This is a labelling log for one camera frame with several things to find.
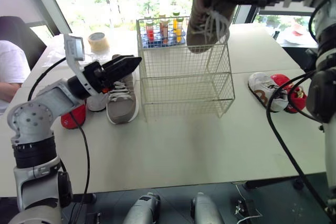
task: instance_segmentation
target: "person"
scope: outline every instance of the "person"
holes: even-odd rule
[[[17,45],[0,40],[0,116],[29,74],[25,53]]]

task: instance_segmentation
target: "sneaker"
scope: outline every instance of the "sneaker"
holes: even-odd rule
[[[114,83],[114,89],[108,92],[106,113],[113,124],[131,122],[138,114],[139,104],[134,93],[133,76],[129,74]]]
[[[83,104],[83,105],[75,108],[74,110],[72,110],[72,114],[73,114],[74,118],[76,119],[76,121],[78,122],[78,124],[80,126],[82,126],[84,124],[85,118],[86,118],[86,106],[85,106],[85,104]],[[70,113],[66,113],[64,115],[61,115],[61,124],[66,129],[72,130],[72,129],[77,128],[77,124],[72,119]]]
[[[217,5],[216,0],[193,0],[186,36],[189,50],[205,52],[223,36],[225,43],[235,8],[235,4],[228,2]]]
[[[282,84],[290,80],[284,74],[273,74],[271,78],[279,86],[281,86]],[[289,91],[291,90],[293,86],[294,84],[291,83],[285,86],[284,89],[287,91],[287,93],[289,93]],[[306,100],[307,100],[307,95],[304,93],[303,87],[300,87],[300,86],[297,87],[292,93],[290,100],[299,110],[303,110],[306,107]],[[293,106],[290,104],[287,105],[287,107],[285,108],[285,111],[288,113],[298,113],[298,111],[294,109]]]
[[[93,112],[103,111],[106,108],[108,97],[109,94],[107,93],[99,93],[97,95],[89,97],[86,100],[88,109]]]
[[[255,95],[259,102],[266,108],[268,100],[279,87],[271,77],[265,73],[256,72],[248,78],[248,87]],[[273,99],[271,104],[271,112],[279,112],[284,110],[288,105],[287,92],[281,90]]]

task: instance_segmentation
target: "wire basket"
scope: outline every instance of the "wire basket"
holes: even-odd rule
[[[181,30],[176,31],[174,19],[178,18]],[[192,53],[186,45],[188,20],[169,17],[136,22],[142,57],[141,103],[147,120],[204,113],[221,117],[235,99],[225,38],[210,49],[209,45],[193,46],[193,51],[201,53]],[[153,36],[150,30],[148,34],[147,24],[153,26]]]

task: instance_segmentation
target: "test tube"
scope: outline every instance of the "test tube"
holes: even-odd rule
[[[147,38],[149,41],[154,40],[154,29],[153,29],[153,21],[148,19],[146,21],[146,31],[147,31]]]
[[[182,40],[182,24],[183,24],[183,18],[179,17],[176,19],[176,42],[180,43]]]
[[[160,34],[161,34],[161,37],[163,37],[163,23],[165,22],[166,15],[160,14],[159,18],[160,18]]]
[[[165,20],[162,23],[162,37],[163,37],[163,44],[167,45],[168,44],[168,25],[169,25],[169,20]]]
[[[177,29],[177,17],[180,15],[180,12],[173,12],[174,20],[173,20],[173,31],[176,32]]]

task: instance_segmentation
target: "gray floor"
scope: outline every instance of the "gray floor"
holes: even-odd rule
[[[311,175],[309,179],[326,200],[328,187],[325,174]],[[263,217],[258,218],[260,224],[329,223],[307,189],[297,191],[290,181],[249,191],[242,186],[239,188],[245,198],[255,201],[257,209],[263,214]],[[237,200],[241,197],[231,183],[99,193],[97,202],[83,209],[79,223],[84,223],[85,212],[88,215],[101,212],[103,224],[122,223],[130,207],[141,195],[149,191],[161,196],[160,224],[192,223],[190,199],[198,192],[211,196],[226,224],[237,223],[234,211]],[[71,208],[72,205],[63,210],[64,223],[67,223]]]

